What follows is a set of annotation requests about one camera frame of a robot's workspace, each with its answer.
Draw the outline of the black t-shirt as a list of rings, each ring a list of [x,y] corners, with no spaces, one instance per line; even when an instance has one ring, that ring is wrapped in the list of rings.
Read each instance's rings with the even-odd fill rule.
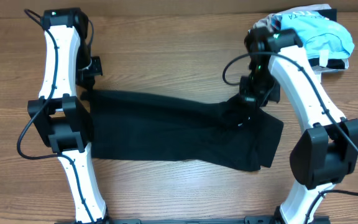
[[[81,94],[94,125],[92,156],[132,161],[201,160],[253,172],[270,167],[283,122],[237,96],[200,103],[128,91]]]

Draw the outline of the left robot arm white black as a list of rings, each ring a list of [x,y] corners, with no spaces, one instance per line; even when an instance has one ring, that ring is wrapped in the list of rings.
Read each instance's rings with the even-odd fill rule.
[[[108,223],[108,209],[98,189],[91,158],[94,126],[77,96],[77,87],[92,90],[102,75],[101,61],[91,54],[94,27],[78,7],[24,11],[43,30],[45,73],[36,100],[27,112],[49,155],[61,163],[75,204],[75,223]]]

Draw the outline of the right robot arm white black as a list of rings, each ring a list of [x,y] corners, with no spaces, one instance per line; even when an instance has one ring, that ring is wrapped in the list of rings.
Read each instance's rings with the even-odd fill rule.
[[[348,120],[331,101],[293,29],[276,33],[265,27],[251,29],[244,44],[251,73],[241,78],[242,102],[260,108],[268,101],[279,102],[279,91],[284,90],[302,133],[290,154],[293,187],[271,222],[329,223],[328,218],[316,218],[314,213],[323,191],[332,190],[355,169],[358,119]]]

